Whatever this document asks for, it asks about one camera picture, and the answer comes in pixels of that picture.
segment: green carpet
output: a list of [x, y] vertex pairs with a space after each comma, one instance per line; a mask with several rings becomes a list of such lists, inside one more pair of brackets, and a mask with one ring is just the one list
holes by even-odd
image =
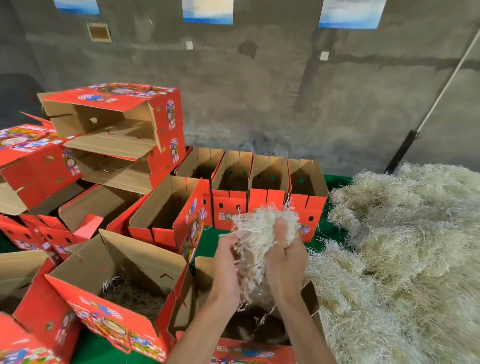
[[[350, 183], [349, 177], [324, 175], [325, 182], [328, 190], [345, 186]], [[323, 249], [323, 243], [320, 238], [329, 238], [338, 242], [343, 242], [345, 239], [346, 231], [339, 230], [332, 224], [330, 224], [326, 217], [328, 215], [329, 203], [325, 205], [320, 220], [319, 227], [315, 232], [313, 241], [306, 246], [321, 251]], [[200, 243], [198, 244], [197, 252], [195, 256], [214, 256], [215, 250], [218, 244], [218, 236], [226, 233], [226, 230], [218, 230], [214, 228], [206, 229]], [[0, 253], [15, 252], [18, 249], [10, 243], [5, 235], [0, 235]], [[147, 358], [139, 353], [132, 352], [131, 354], [125, 354], [115, 348], [101, 336], [95, 335], [88, 329], [84, 328], [80, 334], [80, 338], [71, 361], [72, 364], [101, 364], [102, 362], [110, 362], [116, 364], [143, 364], [143, 363], [157, 363], [155, 360]]]

